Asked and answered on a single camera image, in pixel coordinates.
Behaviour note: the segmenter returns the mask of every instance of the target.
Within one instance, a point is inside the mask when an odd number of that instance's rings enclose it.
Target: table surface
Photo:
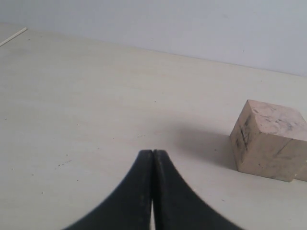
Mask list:
[[[62,229],[165,149],[191,188],[247,230],[304,229],[307,183],[237,172],[247,99],[307,117],[307,78],[28,30],[0,47],[0,226]]]

